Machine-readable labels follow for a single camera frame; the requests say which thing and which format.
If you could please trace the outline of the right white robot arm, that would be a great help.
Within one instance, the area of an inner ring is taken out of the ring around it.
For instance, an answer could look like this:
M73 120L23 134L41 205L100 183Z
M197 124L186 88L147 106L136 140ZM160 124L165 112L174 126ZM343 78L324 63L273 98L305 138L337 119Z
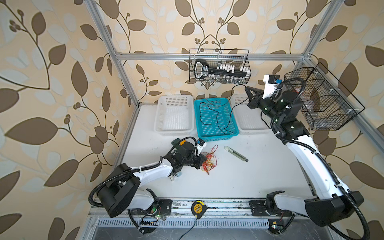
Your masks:
M260 109L270 117L271 130L274 135L295 155L304 172L309 177L315 196L291 196L285 191L269 193L266 198L266 212L278 215L282 211L308 217L320 227L327 226L342 238L349 236L332 224L357 214L363 226L363 240L371 237L366 218L359 209L364 198L358 191L351 191L336 175L331 166L316 148L305 125L297 119L302 108L300 95L292 91L283 92L276 102L271 97L264 97L264 91L252 87L245 88L250 109Z

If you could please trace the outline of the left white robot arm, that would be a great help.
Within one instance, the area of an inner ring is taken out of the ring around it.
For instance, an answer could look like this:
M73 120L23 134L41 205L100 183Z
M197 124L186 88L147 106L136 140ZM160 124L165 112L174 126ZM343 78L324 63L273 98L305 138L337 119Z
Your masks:
M159 198L151 189L141 188L166 177L174 180L185 166L200 169L207 160L202 153L206 145L204 140L194 137L175 139L168 153L153 165L131 168L120 164L90 192L88 201L94 207L104 208L111 218L131 209L157 213Z

